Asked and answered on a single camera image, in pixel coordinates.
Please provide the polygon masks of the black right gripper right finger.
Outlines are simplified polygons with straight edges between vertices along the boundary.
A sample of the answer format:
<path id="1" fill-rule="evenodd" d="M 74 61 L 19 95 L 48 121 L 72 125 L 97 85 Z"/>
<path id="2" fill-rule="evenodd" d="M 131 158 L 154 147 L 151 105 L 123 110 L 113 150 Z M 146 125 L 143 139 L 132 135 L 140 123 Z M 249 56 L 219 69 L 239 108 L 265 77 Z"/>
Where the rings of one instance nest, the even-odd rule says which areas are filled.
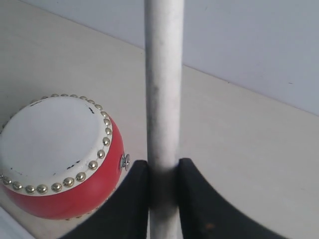
<path id="1" fill-rule="evenodd" d="M 185 239 L 281 239 L 227 202 L 190 158 L 178 163 L 178 206 Z"/>

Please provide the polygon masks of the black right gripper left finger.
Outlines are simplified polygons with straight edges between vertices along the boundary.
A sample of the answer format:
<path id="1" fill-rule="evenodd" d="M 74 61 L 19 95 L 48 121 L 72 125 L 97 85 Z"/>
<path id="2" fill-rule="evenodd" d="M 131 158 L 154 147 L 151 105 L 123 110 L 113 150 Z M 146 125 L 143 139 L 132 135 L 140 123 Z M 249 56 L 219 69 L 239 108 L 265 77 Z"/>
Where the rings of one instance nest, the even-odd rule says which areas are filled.
<path id="1" fill-rule="evenodd" d="M 149 167 L 132 165 L 119 188 L 94 215 L 63 239 L 145 239 L 150 201 Z"/>

